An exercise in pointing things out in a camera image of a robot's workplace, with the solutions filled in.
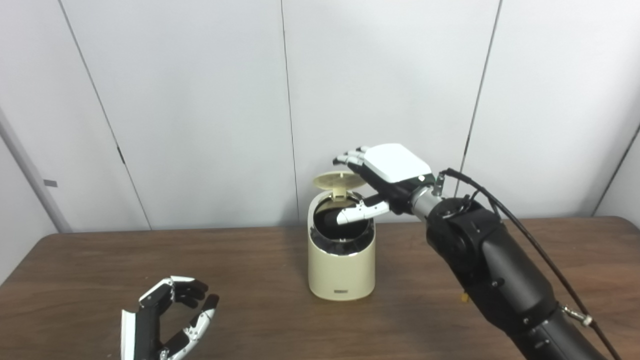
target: black and white robotic hand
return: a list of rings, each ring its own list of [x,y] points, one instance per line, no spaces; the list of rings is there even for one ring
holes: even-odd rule
[[[192,277],[171,276],[157,283],[139,299],[137,313],[122,310],[120,355],[122,360],[180,360],[198,344],[218,305],[211,294],[189,325],[166,343],[160,342],[160,316],[174,303],[195,309],[209,287]]]
[[[427,225],[427,243],[444,258],[478,310],[526,359],[605,360],[567,316],[598,329],[595,321],[558,304],[551,284],[508,233],[497,208],[513,217],[511,213],[471,178],[453,169],[435,177],[429,165],[396,143],[360,147],[337,156],[333,164],[346,165],[378,194],[327,213],[326,225],[340,226],[390,210],[413,214]],[[489,198],[493,211],[476,202],[475,194],[442,197],[445,176],[474,186],[475,194]]]
[[[328,225],[342,225],[382,215],[414,214],[422,221],[440,202],[444,179],[436,179],[429,165],[398,143],[359,147],[333,159],[347,165],[378,194],[341,211],[328,213]]]

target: black cable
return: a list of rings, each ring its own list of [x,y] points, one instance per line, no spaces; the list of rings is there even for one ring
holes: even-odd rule
[[[551,271],[553,271],[553,273],[560,280],[560,282],[562,283],[564,288],[567,290],[569,295],[571,295],[571,298],[573,299],[573,301],[575,301],[576,305],[578,305],[578,308],[580,309],[580,311],[582,311],[582,313],[585,315],[589,314],[587,307],[584,305],[584,303],[582,302],[578,294],[575,292],[575,290],[569,283],[569,280],[567,280],[562,274],[562,272],[560,272],[560,269],[558,269],[556,264],[554,264],[554,262],[551,260],[549,255],[547,255],[547,253],[544,251],[540,243],[538,243],[538,241],[533,237],[533,235],[524,227],[524,225],[522,225],[522,223],[517,219],[517,217],[514,214],[512,214],[505,205],[503,205],[503,203],[501,203],[498,199],[496,199],[495,196],[493,196],[489,191],[487,191],[487,189],[483,188],[482,186],[480,186],[480,184],[475,182],[469,176],[466,176],[465,174],[462,174],[459,171],[456,171],[452,168],[448,168],[447,170],[442,171],[441,174],[451,176],[455,179],[462,181],[463,183],[467,183],[473,186],[477,190],[476,192],[481,192],[484,196],[486,196],[487,199],[489,199],[489,203],[491,203],[494,211],[496,211],[497,210],[496,207],[498,207],[505,215],[507,215],[507,217],[516,225],[518,230],[520,230],[520,232],[527,238],[527,240],[529,240],[531,245],[536,249],[536,251],[538,251],[538,254],[540,254],[542,259],[544,259],[547,265],[551,268]],[[618,355],[618,352],[613,347],[613,345],[611,345],[611,342],[609,342],[604,332],[602,332],[600,326],[598,326],[598,324],[596,323],[596,321],[593,320],[589,324],[589,326],[596,332],[596,334],[600,338],[600,341],[602,341],[602,343],[607,348],[607,350],[611,353],[613,358],[615,360],[622,360],[620,355]]]

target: black object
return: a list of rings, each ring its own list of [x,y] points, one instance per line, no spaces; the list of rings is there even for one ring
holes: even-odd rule
[[[427,222],[427,242],[526,359],[605,360],[563,317],[551,284],[494,212],[469,198],[450,198]]]
[[[493,194],[491,194],[487,189],[480,186],[480,184],[475,182],[469,176],[462,174],[461,172],[458,172],[452,168],[448,168],[447,170],[442,171],[440,175],[451,176],[455,179],[458,179],[464,183],[467,183],[473,186],[476,189],[476,193],[481,192],[489,200],[489,203],[491,204],[491,207],[493,208],[493,211],[496,215],[499,214],[498,213],[498,208],[499,208],[514,223],[514,225],[516,225],[518,230],[520,230],[520,232],[527,238],[527,240],[529,240],[529,243],[531,243],[531,245],[536,249],[538,254],[547,263],[549,268],[551,268],[551,271],[553,271],[556,277],[560,280],[560,282],[562,283],[564,288],[567,290],[569,295],[571,295],[571,298],[573,299],[573,301],[575,301],[576,305],[578,305],[578,308],[580,309],[580,311],[582,311],[585,315],[589,314],[587,307],[584,305],[584,303],[582,302],[582,300],[580,299],[576,291],[573,289],[573,286],[571,286],[571,284],[569,283],[569,280],[567,280],[567,278],[564,277],[560,269],[558,269],[556,264],[551,260],[549,255],[547,255],[547,253],[544,251],[542,246],[533,237],[533,235],[524,227],[524,225],[522,225],[522,223],[517,219],[517,217],[514,214],[512,214],[505,205],[503,205],[503,203],[501,203],[498,199],[496,199],[496,197],[493,196]],[[605,345],[609,353],[611,353],[611,356],[613,356],[615,360],[621,360],[620,355],[618,354],[616,349],[613,347],[611,342],[607,339],[607,336],[601,330],[598,323],[595,322],[595,320],[593,320],[591,321],[589,326],[596,332],[596,334],[600,338],[600,341],[602,341],[602,343]]]

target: trash can lid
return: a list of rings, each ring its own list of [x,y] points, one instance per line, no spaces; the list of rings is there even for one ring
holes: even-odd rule
[[[326,172],[314,179],[314,185],[323,190],[333,191],[333,198],[346,197],[347,190],[358,188],[367,182],[358,174],[339,170]]]

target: wooden table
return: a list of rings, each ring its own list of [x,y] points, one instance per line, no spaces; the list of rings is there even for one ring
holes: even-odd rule
[[[640,232],[620,218],[525,225],[623,358],[640,359]],[[353,302],[311,294],[301,227],[48,236],[0,287],[0,359],[118,359],[120,310],[137,309],[137,298],[168,275],[196,277],[221,296],[191,360],[520,359],[503,333],[460,301],[460,286],[424,233],[421,224],[379,225],[376,289]],[[163,332],[178,331],[194,312],[174,305]]]

